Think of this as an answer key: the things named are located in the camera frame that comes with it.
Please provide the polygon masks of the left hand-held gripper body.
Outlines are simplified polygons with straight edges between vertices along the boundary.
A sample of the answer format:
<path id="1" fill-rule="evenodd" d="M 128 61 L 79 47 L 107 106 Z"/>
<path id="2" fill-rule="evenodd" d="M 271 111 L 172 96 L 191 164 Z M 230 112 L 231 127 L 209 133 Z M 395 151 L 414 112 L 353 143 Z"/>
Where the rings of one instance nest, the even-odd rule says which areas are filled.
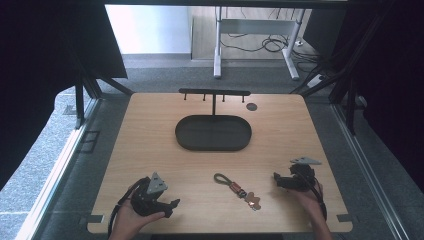
<path id="1" fill-rule="evenodd" d="M 135 184 L 130 200 L 133 210 L 140 216 L 166 211 L 162 208 L 164 203 L 159 202 L 158 198 L 167 189 L 168 186 L 157 172 L 154 172 L 151 177 L 140 179 Z"/>

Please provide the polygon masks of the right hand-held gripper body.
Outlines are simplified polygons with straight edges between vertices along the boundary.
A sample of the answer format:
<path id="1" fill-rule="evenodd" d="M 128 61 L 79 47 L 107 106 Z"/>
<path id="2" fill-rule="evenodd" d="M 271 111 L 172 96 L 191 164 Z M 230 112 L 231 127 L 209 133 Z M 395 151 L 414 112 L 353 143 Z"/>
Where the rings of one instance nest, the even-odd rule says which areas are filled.
<path id="1" fill-rule="evenodd" d="M 287 177 L 290 189 L 307 191 L 315 186 L 315 171 L 312 165 L 320 165 L 321 162 L 309 157 L 300 157 L 291 160 L 292 166 L 289 168 L 291 177 Z"/>

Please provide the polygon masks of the keychain with green cord loop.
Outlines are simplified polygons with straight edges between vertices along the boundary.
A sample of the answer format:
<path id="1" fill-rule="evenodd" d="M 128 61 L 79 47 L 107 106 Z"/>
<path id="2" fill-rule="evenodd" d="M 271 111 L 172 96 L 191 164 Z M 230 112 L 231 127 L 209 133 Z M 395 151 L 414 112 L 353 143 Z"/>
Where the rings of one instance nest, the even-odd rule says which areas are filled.
<path id="1" fill-rule="evenodd" d="M 260 198 L 253 192 L 246 192 L 239 184 L 222 173 L 215 173 L 213 178 L 216 183 L 226 185 L 238 198 L 243 199 L 252 210 L 261 209 Z"/>

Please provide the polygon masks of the black key rack with tray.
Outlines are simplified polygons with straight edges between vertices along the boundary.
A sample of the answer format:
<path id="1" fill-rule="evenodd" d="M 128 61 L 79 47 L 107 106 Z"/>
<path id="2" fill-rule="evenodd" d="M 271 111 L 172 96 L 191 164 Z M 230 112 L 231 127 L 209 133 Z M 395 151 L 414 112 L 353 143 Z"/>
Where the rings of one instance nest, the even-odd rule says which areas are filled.
<path id="1" fill-rule="evenodd" d="M 188 94 L 201 94 L 203 100 L 212 96 L 212 113 L 209 115 L 188 115 L 175 127 L 178 144 L 191 151 L 240 151 L 249 143 L 252 136 L 251 125 L 242 117 L 218 115 L 217 96 L 241 96 L 242 102 L 250 96 L 250 91 L 180 88 L 179 92 L 187 99 Z"/>

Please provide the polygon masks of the person's right hand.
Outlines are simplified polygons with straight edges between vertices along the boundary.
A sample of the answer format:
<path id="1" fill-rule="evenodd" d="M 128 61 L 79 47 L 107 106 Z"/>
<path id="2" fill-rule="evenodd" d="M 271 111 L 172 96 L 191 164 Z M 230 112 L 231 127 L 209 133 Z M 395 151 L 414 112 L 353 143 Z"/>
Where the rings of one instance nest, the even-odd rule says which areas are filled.
<path id="1" fill-rule="evenodd" d="M 289 193 L 294 197 L 296 202 L 303 207 L 312 222 L 325 222 L 319 200 L 312 190 L 307 192 L 289 190 Z"/>

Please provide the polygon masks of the person's left hand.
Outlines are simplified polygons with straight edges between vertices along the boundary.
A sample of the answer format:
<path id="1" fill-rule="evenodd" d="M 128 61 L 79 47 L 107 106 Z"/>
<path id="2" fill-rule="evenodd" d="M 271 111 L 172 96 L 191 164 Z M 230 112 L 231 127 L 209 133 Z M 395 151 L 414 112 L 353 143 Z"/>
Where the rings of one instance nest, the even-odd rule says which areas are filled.
<path id="1" fill-rule="evenodd" d="M 146 225 L 165 217 L 164 212 L 148 216 L 137 214 L 129 200 L 121 205 L 108 240 L 132 240 Z"/>

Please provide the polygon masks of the white power strip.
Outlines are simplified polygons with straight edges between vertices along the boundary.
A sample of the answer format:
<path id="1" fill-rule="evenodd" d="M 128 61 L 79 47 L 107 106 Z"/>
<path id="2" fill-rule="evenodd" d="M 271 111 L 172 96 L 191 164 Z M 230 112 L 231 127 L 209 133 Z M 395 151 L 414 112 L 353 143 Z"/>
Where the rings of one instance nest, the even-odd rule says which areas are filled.
<path id="1" fill-rule="evenodd" d="M 319 83 L 321 83 L 323 80 L 325 80 L 326 77 L 324 75 L 318 74 L 315 77 L 313 77 L 308 83 L 307 86 L 309 88 L 312 88 L 316 85 L 318 85 Z"/>

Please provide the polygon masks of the black curtain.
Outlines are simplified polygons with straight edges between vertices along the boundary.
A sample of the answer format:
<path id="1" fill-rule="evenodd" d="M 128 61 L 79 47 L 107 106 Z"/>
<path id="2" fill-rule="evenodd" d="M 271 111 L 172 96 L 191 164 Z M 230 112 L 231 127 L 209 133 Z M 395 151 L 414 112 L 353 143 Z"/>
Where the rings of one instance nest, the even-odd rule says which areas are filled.
<path id="1" fill-rule="evenodd" d="M 347 81 L 363 96 L 368 124 L 424 192 L 424 0 L 392 0 Z"/>
<path id="2" fill-rule="evenodd" d="M 84 78 L 125 78 L 106 7 L 96 0 L 0 0 L 0 190 Z"/>

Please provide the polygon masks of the aluminium rail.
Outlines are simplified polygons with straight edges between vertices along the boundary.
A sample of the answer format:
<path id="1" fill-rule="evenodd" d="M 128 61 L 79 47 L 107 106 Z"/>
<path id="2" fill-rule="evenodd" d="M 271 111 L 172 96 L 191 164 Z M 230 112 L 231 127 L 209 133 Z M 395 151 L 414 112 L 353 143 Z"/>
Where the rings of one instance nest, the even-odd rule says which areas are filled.
<path id="1" fill-rule="evenodd" d="M 376 176 L 357 137 L 348 129 L 345 123 L 347 118 L 345 117 L 342 108 L 334 104 L 331 104 L 330 107 L 394 239 L 410 240 L 410 236 L 408 235 L 401 218 L 386 192 L 383 190 L 381 182 Z"/>
<path id="2" fill-rule="evenodd" d="M 54 197 L 55 191 L 60 184 L 61 178 L 65 174 L 72 157 L 75 155 L 78 145 L 90 124 L 90 118 L 98 105 L 98 100 L 89 100 L 87 106 L 83 107 L 85 120 L 82 123 L 79 123 L 78 120 L 73 122 L 72 130 L 67 135 L 61 152 L 51 166 L 49 175 L 46 177 L 31 209 L 27 212 L 25 221 L 21 225 L 14 240 L 32 240 L 35 236 Z"/>

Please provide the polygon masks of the black metal frame strut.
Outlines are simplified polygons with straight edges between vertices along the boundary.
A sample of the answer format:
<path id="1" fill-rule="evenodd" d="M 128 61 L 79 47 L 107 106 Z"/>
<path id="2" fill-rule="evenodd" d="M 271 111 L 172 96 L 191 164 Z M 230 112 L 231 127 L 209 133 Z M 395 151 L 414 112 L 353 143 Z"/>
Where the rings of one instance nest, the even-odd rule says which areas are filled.
<path id="1" fill-rule="evenodd" d="M 92 70 L 87 73 L 81 73 L 75 82 L 75 103 L 76 103 L 76 129 L 80 129 L 86 121 L 84 108 L 84 92 L 87 92 L 92 99 L 100 99 L 103 91 L 100 88 L 98 80 L 105 82 L 111 87 L 124 93 L 127 96 L 134 94 L 134 91 L 125 87 L 121 83 L 114 80 L 112 77 L 100 74 L 98 71 Z"/>
<path id="2" fill-rule="evenodd" d="M 344 97 L 347 97 L 346 126 L 352 133 L 354 133 L 353 118 L 357 93 L 353 70 L 383 19 L 384 14 L 381 10 L 346 10 L 343 21 L 338 27 L 338 37 L 332 55 L 328 55 L 322 60 L 303 83 L 293 90 L 293 93 L 308 97 L 331 84 L 335 84 L 329 95 L 329 100 L 331 103 L 339 104 Z M 312 78 L 323 69 L 336 70 L 336 72 L 314 87 L 303 90 Z"/>

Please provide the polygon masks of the white desk frame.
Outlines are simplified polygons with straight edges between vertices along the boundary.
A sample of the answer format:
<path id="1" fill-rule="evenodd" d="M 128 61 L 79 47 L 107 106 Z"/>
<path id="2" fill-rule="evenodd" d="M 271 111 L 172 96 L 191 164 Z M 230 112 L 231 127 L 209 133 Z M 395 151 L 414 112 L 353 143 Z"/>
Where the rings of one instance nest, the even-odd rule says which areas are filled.
<path id="1" fill-rule="evenodd" d="M 215 9 L 216 38 L 213 62 L 213 76 L 221 77 L 221 35 L 222 34 L 253 34 L 253 35 L 283 35 L 288 36 L 288 46 L 281 50 L 286 66 L 293 80 L 299 79 L 298 71 L 292 60 L 292 51 L 297 41 L 306 10 L 299 9 L 295 20 L 252 20 L 224 19 L 222 8 Z"/>

